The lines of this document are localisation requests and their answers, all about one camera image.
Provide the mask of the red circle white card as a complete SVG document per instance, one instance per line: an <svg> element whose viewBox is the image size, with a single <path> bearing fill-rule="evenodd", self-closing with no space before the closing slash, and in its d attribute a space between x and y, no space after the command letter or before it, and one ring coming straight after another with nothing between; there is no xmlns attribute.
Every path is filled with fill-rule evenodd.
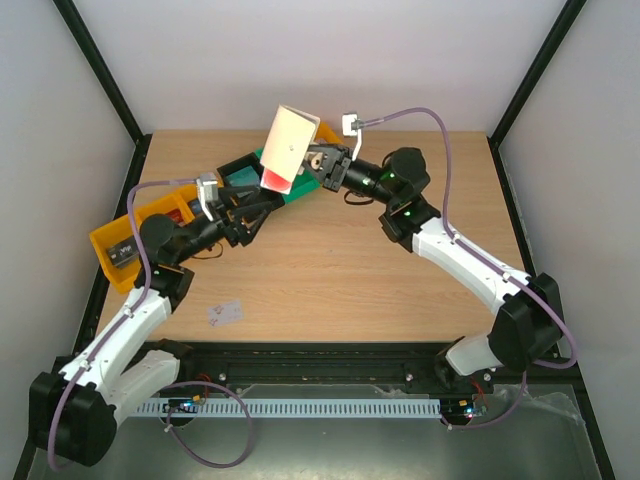
<svg viewBox="0 0 640 480"><path fill-rule="evenodd" d="M292 189L292 185L292 182L282 178L269 169L265 169L263 171L260 181L260 186L262 188L282 195L288 195Z"/></svg>

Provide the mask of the beige card holder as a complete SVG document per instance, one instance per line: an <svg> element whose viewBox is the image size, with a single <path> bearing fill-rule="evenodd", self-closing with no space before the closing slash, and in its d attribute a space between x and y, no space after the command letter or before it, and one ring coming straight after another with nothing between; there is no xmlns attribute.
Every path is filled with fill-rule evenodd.
<svg viewBox="0 0 640 480"><path fill-rule="evenodd" d="M290 182L294 180L319 123L315 115L280 104L264 145L264 167Z"/></svg>

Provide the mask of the white patterned card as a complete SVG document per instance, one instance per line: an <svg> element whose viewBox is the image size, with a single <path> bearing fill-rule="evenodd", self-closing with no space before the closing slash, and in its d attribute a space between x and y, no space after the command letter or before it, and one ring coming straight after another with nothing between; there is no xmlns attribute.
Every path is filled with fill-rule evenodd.
<svg viewBox="0 0 640 480"><path fill-rule="evenodd" d="M240 300L217 304L207 309L208 323L212 327L232 324L244 319L244 311Z"/></svg>

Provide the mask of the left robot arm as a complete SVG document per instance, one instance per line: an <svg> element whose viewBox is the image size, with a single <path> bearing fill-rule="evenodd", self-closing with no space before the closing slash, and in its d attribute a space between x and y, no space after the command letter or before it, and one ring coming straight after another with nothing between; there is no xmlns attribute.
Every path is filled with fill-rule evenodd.
<svg viewBox="0 0 640 480"><path fill-rule="evenodd" d="M272 210L256 185L221 187L206 176L191 183L201 212L189 223L165 213L137 221L127 210L141 263L133 288L83 351L30 386L29 438L46 452L53 471L95 465L141 404L165 388L183 387L181 360L172 350L151 350L137 364L133 357L186 297L194 273L182 262L220 240L249 245Z"/></svg>

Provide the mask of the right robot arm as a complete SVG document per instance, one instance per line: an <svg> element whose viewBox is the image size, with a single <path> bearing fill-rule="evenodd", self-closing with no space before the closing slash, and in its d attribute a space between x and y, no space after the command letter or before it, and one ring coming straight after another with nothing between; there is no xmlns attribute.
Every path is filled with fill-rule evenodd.
<svg viewBox="0 0 640 480"><path fill-rule="evenodd" d="M563 337L557 282L512 268L455 231L422 194L430 176L419 149L399 148L374 165L344 145L312 145L303 168L327 190L384 204L379 221L389 240L436 264L494 314L489 332L461 337L437 354L434 375L443 389L458 391L492 368L523 373Z"/></svg>

